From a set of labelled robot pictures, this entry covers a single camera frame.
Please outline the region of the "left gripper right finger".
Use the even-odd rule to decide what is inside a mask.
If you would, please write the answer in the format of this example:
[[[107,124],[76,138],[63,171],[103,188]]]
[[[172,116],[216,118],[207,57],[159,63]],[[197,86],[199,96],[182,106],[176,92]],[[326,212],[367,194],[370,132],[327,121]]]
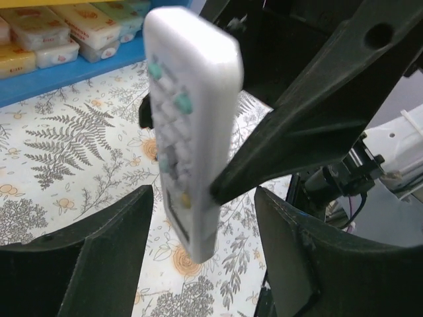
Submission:
[[[254,204],[278,316],[421,316],[422,247],[348,234],[266,188]]]

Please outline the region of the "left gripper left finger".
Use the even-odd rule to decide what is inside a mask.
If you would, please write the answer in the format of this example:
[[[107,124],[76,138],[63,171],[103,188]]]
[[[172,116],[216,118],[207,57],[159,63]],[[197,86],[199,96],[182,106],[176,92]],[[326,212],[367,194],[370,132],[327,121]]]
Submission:
[[[130,316],[153,213],[144,185],[27,244],[1,247],[2,316]]]

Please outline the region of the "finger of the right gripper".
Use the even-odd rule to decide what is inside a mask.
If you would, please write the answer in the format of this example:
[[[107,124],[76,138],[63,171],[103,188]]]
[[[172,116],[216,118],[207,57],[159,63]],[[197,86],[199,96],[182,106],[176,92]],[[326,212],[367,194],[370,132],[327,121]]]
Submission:
[[[153,120],[151,117],[151,103],[150,103],[150,96],[146,95],[138,110],[138,118],[139,118],[139,126],[142,129],[152,129],[153,128]]]
[[[215,179],[214,200],[342,160],[421,53],[421,1],[361,2]]]

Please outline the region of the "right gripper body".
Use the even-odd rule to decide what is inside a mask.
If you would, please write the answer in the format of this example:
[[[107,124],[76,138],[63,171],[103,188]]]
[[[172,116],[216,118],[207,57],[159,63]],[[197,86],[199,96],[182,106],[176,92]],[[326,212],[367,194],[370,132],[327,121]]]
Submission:
[[[378,109],[422,51],[421,1],[207,1],[275,109]]]

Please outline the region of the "white remote control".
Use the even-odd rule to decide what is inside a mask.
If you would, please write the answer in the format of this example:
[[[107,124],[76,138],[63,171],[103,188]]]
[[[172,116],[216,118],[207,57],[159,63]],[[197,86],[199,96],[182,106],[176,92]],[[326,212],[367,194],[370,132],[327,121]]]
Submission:
[[[241,51],[234,37],[179,6],[149,11],[143,40],[165,211],[200,264],[215,250],[220,204],[210,186],[229,156]]]

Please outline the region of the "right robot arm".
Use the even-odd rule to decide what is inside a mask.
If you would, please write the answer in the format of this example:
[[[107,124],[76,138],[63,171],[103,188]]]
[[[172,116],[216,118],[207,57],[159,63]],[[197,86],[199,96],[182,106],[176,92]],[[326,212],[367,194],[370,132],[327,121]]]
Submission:
[[[422,121],[369,127],[422,65],[421,1],[209,1],[151,10],[143,27],[164,204],[173,225],[217,228],[219,208],[271,179],[336,162],[358,194],[375,163],[422,171]]]

